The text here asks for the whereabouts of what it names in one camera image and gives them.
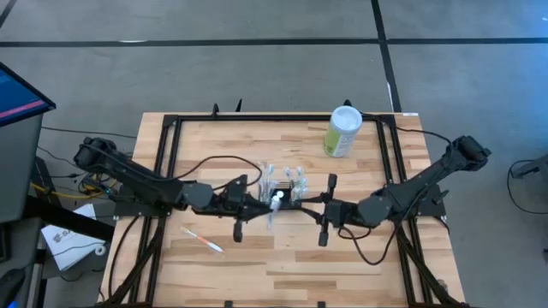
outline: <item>metal bracket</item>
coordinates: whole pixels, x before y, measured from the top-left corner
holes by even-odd
[[[218,112],[219,112],[219,105],[214,104],[213,105],[213,112],[211,113],[211,117],[213,118],[213,120],[217,119],[217,113]]]
[[[238,105],[236,106],[235,112],[240,112],[240,111],[241,111],[241,98],[240,98],[240,101],[238,102]]]
[[[162,121],[162,127],[168,127],[177,120],[178,115],[164,115],[164,120]]]

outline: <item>white cap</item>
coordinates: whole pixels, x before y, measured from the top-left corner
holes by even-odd
[[[342,133],[354,133],[361,127],[360,112],[350,106],[337,107],[331,114],[331,123]]]

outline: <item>wooden tabletop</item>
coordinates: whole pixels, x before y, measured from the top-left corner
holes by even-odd
[[[163,117],[163,113],[145,113],[140,125],[133,159],[150,169],[154,166]],[[399,127],[421,129],[417,115],[396,114],[396,122]],[[338,174],[335,197],[348,201],[365,198],[385,184],[375,125],[364,122],[347,158],[325,155],[322,144],[327,125],[328,122],[316,121],[185,122],[175,174],[184,173],[211,155],[237,155],[252,162],[275,164],[275,176],[280,180],[284,179],[284,166],[302,166],[308,178],[309,196],[325,191],[329,173]],[[397,179],[388,128],[385,131]],[[400,132],[399,138],[409,177],[430,165],[422,134]],[[170,142],[166,146],[164,162]],[[215,186],[241,174],[248,174],[251,180],[257,171],[245,163],[224,159],[205,163],[188,179]],[[257,190],[256,185],[248,188],[255,195]],[[322,204],[306,207],[323,211]],[[131,218],[125,218],[117,223],[112,247],[118,245],[130,221]],[[142,221],[140,218],[123,242],[115,267],[114,289],[134,266]],[[448,286],[450,294],[463,301],[447,230],[431,218],[420,218],[418,223],[427,265]],[[232,240],[233,224],[233,219],[196,216],[191,210],[172,213],[166,225],[154,305],[220,306],[225,300],[233,300],[235,306],[315,306],[318,301],[325,301],[328,306],[407,306],[395,241],[385,261],[370,266],[360,259],[352,241],[338,238],[336,230],[330,231],[327,247],[318,246],[319,226],[300,212],[278,213],[270,231],[265,217],[244,224],[242,243]],[[181,226],[221,246],[224,253],[190,238],[180,231]],[[364,232],[353,230],[356,235]],[[380,257],[392,230],[392,223],[384,222],[360,241],[367,257]],[[113,254],[114,249],[104,272],[104,294]],[[148,272],[146,268],[142,276],[140,300],[145,298]],[[412,272],[417,300],[421,300],[414,266]]]

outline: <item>black cable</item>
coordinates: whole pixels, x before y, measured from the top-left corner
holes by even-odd
[[[360,112],[363,116],[370,116],[373,120],[377,121],[377,122],[381,122],[381,123],[384,123],[386,125],[388,125],[389,127],[391,126],[390,123],[386,122],[383,120],[382,117],[378,116],[378,115],[372,115],[372,114],[367,114],[367,113],[363,113],[361,111],[358,110],[358,112]],[[439,133],[434,133],[434,132],[430,132],[430,131],[426,131],[426,130],[420,130],[420,129],[406,129],[406,128],[401,128],[401,127],[398,127],[396,124],[394,124],[394,127],[397,129],[397,130],[400,130],[402,132],[408,132],[408,133],[423,133],[423,134],[429,134],[431,136],[435,136],[435,137],[438,137],[442,140],[445,140],[448,144],[452,144],[451,143],[451,140],[449,140],[449,138],[447,137],[444,137],[442,135],[440,135]]]
[[[98,290],[99,290],[99,295],[101,296],[101,301],[104,302],[105,298],[104,298],[103,292],[101,292],[101,286],[99,286]]]
[[[38,147],[40,150],[46,152],[49,156],[55,158],[56,160],[60,160],[60,161],[62,161],[62,162],[68,163],[69,165],[71,165],[71,166],[73,166],[73,167],[75,167],[75,168],[77,168],[77,169],[80,169],[78,166],[76,166],[75,164],[71,163],[67,158],[57,157],[57,156],[51,154],[50,151],[44,149],[43,147],[40,147],[39,145],[38,145],[37,147]]]
[[[341,234],[341,231],[343,229],[342,228],[339,228],[339,230],[337,231],[337,235],[343,239],[343,240],[352,240],[352,236],[346,236],[346,235],[342,235]],[[356,240],[361,240],[361,239],[365,239],[369,234],[371,234],[371,228],[368,228],[367,230],[367,233],[363,234],[363,235],[360,235],[360,236],[357,236],[357,237],[354,237],[354,239]]]
[[[63,279],[66,282],[77,282],[83,275],[84,275],[84,272],[81,272],[80,275],[76,277],[75,279],[65,278],[63,277],[63,275],[60,275],[59,277],[61,277],[61,279]]]
[[[65,133],[103,134],[103,135],[123,137],[123,138],[129,138],[129,139],[137,139],[137,137],[135,136],[129,136],[121,133],[92,132],[92,131],[81,131],[81,130],[75,130],[75,129],[63,129],[63,128],[53,128],[53,127],[44,127],[44,126],[42,128],[47,130],[52,130],[52,131],[65,132]]]
[[[92,269],[93,273],[100,273],[102,271],[104,271],[104,269]],[[78,277],[75,278],[75,279],[65,278],[65,277],[63,277],[63,275],[59,275],[59,277],[61,277],[61,279],[63,279],[66,282],[77,282],[85,273],[86,272],[81,272],[80,275],[78,275]]]
[[[77,178],[77,177],[85,175],[85,174],[86,174],[86,172],[83,172],[83,173],[80,173],[80,174],[72,173],[70,175],[42,175],[42,174],[33,173],[33,175],[40,176],[40,177],[46,177],[46,178],[50,178],[50,179],[62,179],[62,178],[74,179],[74,178]]]
[[[56,254],[54,254],[54,255],[48,257],[47,259],[44,260],[44,263],[45,263],[45,261],[47,261],[47,260],[49,260],[49,259],[51,259],[51,258],[53,258],[53,257],[62,255],[62,254],[64,254],[65,252],[69,252],[69,251],[71,251],[71,250],[73,250],[73,249],[77,249],[77,248],[86,248],[86,247],[89,247],[89,246],[92,246],[92,245],[97,245],[97,244],[101,244],[101,245],[102,245],[102,244],[104,244],[104,243],[103,243],[103,242],[93,242],[93,243],[91,243],[91,244],[87,244],[87,245],[83,245],[83,246],[72,246],[72,247],[70,247],[70,248],[67,248],[67,249],[63,250],[62,252],[56,253]],[[35,264],[35,263],[36,263],[36,261],[32,261],[31,263],[29,263],[29,264],[27,264],[27,265],[21,267],[20,270],[23,270],[23,269],[25,269],[27,266],[33,265],[33,264]]]
[[[156,181],[156,182],[166,182],[166,181],[174,181],[174,180],[179,180],[187,175],[190,175],[191,173],[193,173],[194,171],[196,171],[196,169],[198,169],[202,164],[204,164],[205,162],[209,161],[209,160],[212,160],[212,159],[220,159],[220,158],[233,158],[233,159],[237,159],[237,160],[241,160],[243,161],[244,163],[248,163],[250,166],[254,167],[255,169],[257,169],[259,171],[259,176],[257,176],[257,178],[248,183],[247,185],[248,186],[251,186],[255,183],[257,183],[261,176],[263,175],[263,171],[259,168],[259,166],[257,166],[255,163],[252,163],[250,161],[248,161],[246,158],[243,158],[243,157],[238,157],[238,156],[234,156],[234,155],[216,155],[216,156],[210,156],[210,157],[206,157],[204,159],[202,159],[199,163],[197,163],[194,167],[192,167],[189,171],[185,172],[184,174],[182,175],[178,175],[178,176],[174,176],[174,177],[170,177],[170,178],[163,178],[163,179],[159,179],[159,178],[155,178],[155,177],[152,177],[150,175],[146,175],[142,172],[140,172],[139,170],[137,169],[134,169],[133,167],[129,166],[128,164],[126,164],[125,162],[119,160],[117,157],[114,157],[113,155],[111,155],[110,153],[107,153],[106,151],[103,151],[102,149],[98,148],[97,146],[94,146],[94,145],[85,145],[85,144],[82,144],[81,146],[84,146],[84,147],[87,147],[87,148],[90,148],[90,149],[94,149],[95,151],[105,155],[106,157],[114,160],[115,162],[117,163],[120,163],[122,166],[124,166],[125,168],[135,172],[136,174],[144,177],[145,179],[149,180],[149,181]],[[229,183],[226,183],[220,187],[215,187],[213,188],[214,190],[217,190],[217,189],[221,189],[221,188],[225,188]]]
[[[87,244],[87,245],[83,245],[83,246],[72,246],[68,249],[63,250],[62,252],[59,252],[59,253],[56,253],[56,254],[52,255],[52,257],[56,257],[58,255],[64,254],[65,252],[71,251],[71,250],[76,249],[76,248],[86,248],[86,247],[97,245],[97,244],[103,245],[104,242],[93,242],[91,244]]]
[[[120,247],[122,246],[123,241],[126,239],[126,236],[128,236],[129,229],[137,222],[137,219],[139,219],[139,216],[136,216],[128,225],[126,230],[123,232],[122,237],[120,238],[120,241],[118,242],[118,246],[116,247],[116,250],[114,251],[114,257],[112,258],[112,264],[110,265],[110,273],[109,273],[109,297],[112,297],[112,278],[114,276],[114,266],[116,265],[116,259],[118,258],[118,252],[120,252]]]
[[[447,229],[447,234],[451,234],[451,229],[449,228],[449,225],[447,224],[447,222],[445,222],[445,220],[440,217],[440,216],[433,216],[434,219],[436,219],[437,221],[439,221],[441,224],[444,225],[444,227]]]
[[[510,168],[508,168],[508,175],[506,177],[506,189],[508,189],[508,195],[510,196],[510,200],[512,200],[512,203],[515,205],[516,208],[520,209],[521,211],[524,211],[528,214],[535,214],[535,215],[547,215],[548,212],[537,212],[537,211],[532,211],[532,210],[526,210],[522,207],[520,207],[517,202],[515,201],[514,199],[514,195],[512,194],[512,190],[510,189],[510,176],[511,176],[511,173],[512,173],[512,169],[514,168],[514,166],[516,166],[518,163],[530,163],[532,162],[533,160],[531,159],[523,159],[523,160],[519,160],[515,163],[512,163],[512,165],[510,166]]]

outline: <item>monitor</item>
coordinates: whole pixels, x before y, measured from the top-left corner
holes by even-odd
[[[0,62],[0,127],[55,108],[50,99]]]

